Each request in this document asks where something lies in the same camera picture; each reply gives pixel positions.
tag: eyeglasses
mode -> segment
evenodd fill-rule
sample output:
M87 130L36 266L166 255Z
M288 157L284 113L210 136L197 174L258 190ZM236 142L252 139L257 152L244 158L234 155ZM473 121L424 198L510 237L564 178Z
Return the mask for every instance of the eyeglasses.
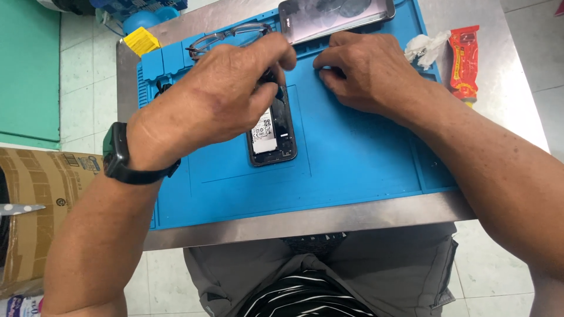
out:
M240 42L236 44L236 46L239 47L246 47L270 32L272 32L272 28L266 23L245 23L224 32L217 32L201 37L189 47L186 47L186 50L190 52L190 57L194 61L197 61L206 52L212 49L213 44L223 41L227 37L234 37L237 34L247 33L244 37L237 37L237 39L240 38Z

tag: smartwatch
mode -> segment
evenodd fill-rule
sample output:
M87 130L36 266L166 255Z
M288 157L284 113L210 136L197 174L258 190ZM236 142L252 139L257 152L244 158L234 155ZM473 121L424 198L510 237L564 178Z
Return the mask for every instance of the smartwatch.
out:
M107 177L132 185L152 184L164 178L171 177L180 160L164 170L139 171L127 168L129 163L129 148L127 147L127 124L114 122L104 137L104 174Z

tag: hand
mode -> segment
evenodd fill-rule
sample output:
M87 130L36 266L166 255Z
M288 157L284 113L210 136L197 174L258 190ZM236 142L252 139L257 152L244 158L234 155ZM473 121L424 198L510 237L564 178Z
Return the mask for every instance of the hand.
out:
M320 69L327 66L332 69ZM403 125L433 84L410 65L390 34L335 33L329 48L314 60L314 68L320 69L319 76L342 104Z
M218 45L176 84L137 111L127 125L130 168L158 170L200 147L251 130L272 104L278 85L257 81L268 67L285 84L296 52L280 33L248 47Z

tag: smartphone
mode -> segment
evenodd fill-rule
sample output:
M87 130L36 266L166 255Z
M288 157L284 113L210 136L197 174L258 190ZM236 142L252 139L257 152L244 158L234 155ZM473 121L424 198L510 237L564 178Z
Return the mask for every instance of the smartphone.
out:
M250 163L253 166L289 161L298 153L288 92L286 87L280 88L281 98L274 98L255 127L246 134Z
M286 0L278 5L282 34L292 45L392 19L393 0Z

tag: green wall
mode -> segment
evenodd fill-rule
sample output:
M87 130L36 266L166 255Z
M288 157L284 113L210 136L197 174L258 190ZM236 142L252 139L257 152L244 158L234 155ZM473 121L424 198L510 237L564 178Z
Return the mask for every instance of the green wall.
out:
M60 13L0 0L0 142L59 148Z

